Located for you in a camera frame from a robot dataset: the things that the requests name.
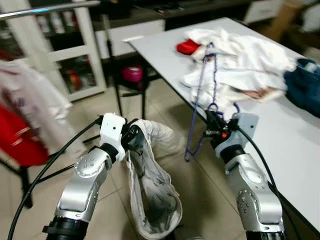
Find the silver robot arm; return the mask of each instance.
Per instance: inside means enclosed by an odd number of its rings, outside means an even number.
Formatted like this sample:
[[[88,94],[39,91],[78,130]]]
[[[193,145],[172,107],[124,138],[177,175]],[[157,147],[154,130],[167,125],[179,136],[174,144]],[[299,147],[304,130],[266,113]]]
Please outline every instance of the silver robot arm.
[[[122,130],[126,120],[112,113],[103,116],[100,146],[77,161],[62,192],[54,218],[43,228],[47,240],[83,240],[94,213],[99,189],[112,164],[125,157]]]
[[[236,113],[231,121],[252,137],[258,117]],[[230,130],[230,125],[223,125],[219,119],[211,123],[213,125],[211,124],[207,133],[211,134],[211,145],[217,157],[225,163],[225,174],[236,196],[237,209],[247,239],[285,239],[280,200],[269,188],[268,179],[256,161],[245,153],[244,147],[248,140],[239,131]]]

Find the tiled floor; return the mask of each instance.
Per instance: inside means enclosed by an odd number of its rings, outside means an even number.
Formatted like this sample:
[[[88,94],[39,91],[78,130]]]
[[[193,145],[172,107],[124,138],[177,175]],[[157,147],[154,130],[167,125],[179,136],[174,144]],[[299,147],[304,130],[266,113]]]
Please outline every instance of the tiled floor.
[[[131,120],[141,117],[141,96],[122,99],[123,112]],[[118,113],[115,91],[96,95],[74,104],[69,115],[70,123],[79,131],[96,115],[105,112]],[[191,109],[177,96],[163,80],[151,83],[147,90],[146,116],[181,132],[188,134]],[[204,124],[197,119],[196,129]],[[82,139],[99,133],[95,128]],[[74,159],[62,156],[50,172],[73,163]],[[196,157],[196,161],[186,163],[183,150],[173,156],[158,160],[171,175],[172,183],[180,194],[183,206],[182,223],[186,228],[201,234],[205,240],[244,240],[244,229],[235,209],[235,199],[226,181],[223,165],[215,158],[207,142]],[[42,166],[31,167],[34,178]],[[44,225],[53,218],[53,213],[72,171],[39,184],[33,193],[34,206],[24,209],[18,221],[15,240],[41,240]],[[0,165],[0,239],[8,234],[11,219],[21,199],[19,179]],[[117,162],[100,189],[99,201],[87,231],[88,240],[137,240],[142,239],[136,232],[129,202],[128,172],[126,165]]]

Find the black cable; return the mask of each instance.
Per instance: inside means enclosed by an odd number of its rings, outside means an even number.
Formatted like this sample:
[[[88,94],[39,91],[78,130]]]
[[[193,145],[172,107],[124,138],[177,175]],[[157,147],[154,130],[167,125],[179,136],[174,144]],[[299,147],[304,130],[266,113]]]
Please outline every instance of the black cable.
[[[83,133],[85,133],[86,131],[88,131],[90,128],[92,128],[95,124],[99,124],[101,118],[98,118],[97,120],[95,120],[94,122],[90,123],[88,126],[86,126],[83,130],[81,130],[77,135],[75,135],[70,141],[68,141],[66,143],[66,145],[64,145],[55,155],[53,158],[51,158],[48,163],[45,165],[45,167],[41,170],[41,172],[38,174],[38,176],[36,176],[36,178],[34,179],[34,181],[32,182],[32,184],[30,185],[28,191],[26,192],[26,194],[24,195],[22,201],[20,202],[19,207],[17,208],[14,218],[12,220],[11,226],[10,226],[10,231],[8,234],[8,238],[7,240],[12,240],[13,236],[14,236],[14,232],[15,232],[15,228],[19,219],[19,216],[21,214],[21,211],[26,203],[26,200],[28,199],[28,197],[30,196],[32,190],[35,188],[35,186],[37,185],[38,181],[40,180],[40,178],[45,174],[45,172],[50,168],[50,166],[57,160],[57,158],[63,154],[66,149],[77,139],[79,138]]]
[[[272,184],[273,190],[275,191],[275,195],[278,197],[278,199],[279,199],[279,201],[280,201],[280,193],[279,193],[279,191],[278,191],[276,182],[275,182],[275,180],[274,180],[274,177],[273,177],[273,175],[272,175],[272,173],[271,173],[271,171],[270,171],[270,168],[269,168],[269,166],[268,166],[268,164],[267,164],[264,156],[262,155],[260,149],[259,149],[258,146],[255,144],[255,142],[252,140],[252,138],[251,138],[241,127],[237,126],[237,127],[236,127],[236,130],[238,130],[240,133],[242,133],[243,136],[245,136],[245,138],[252,144],[252,146],[254,147],[254,149],[256,150],[256,152],[258,153],[258,155],[259,155],[259,157],[261,158],[261,161],[262,161],[262,163],[263,163],[263,165],[264,165],[264,167],[265,167],[265,169],[266,169],[266,172],[268,173],[268,176],[269,176],[269,178],[270,178],[270,180],[271,180],[271,184]],[[283,211],[286,213],[286,215],[287,215],[287,217],[288,217],[288,219],[289,219],[289,221],[290,221],[290,223],[291,223],[291,225],[292,225],[292,228],[293,228],[293,230],[294,230],[294,232],[295,232],[296,237],[298,238],[298,240],[302,240],[301,235],[300,235],[298,229],[296,228],[296,226],[295,226],[295,224],[294,224],[291,216],[289,215],[289,213],[287,212],[287,210],[284,208],[284,206],[282,206],[282,209],[283,209]]]

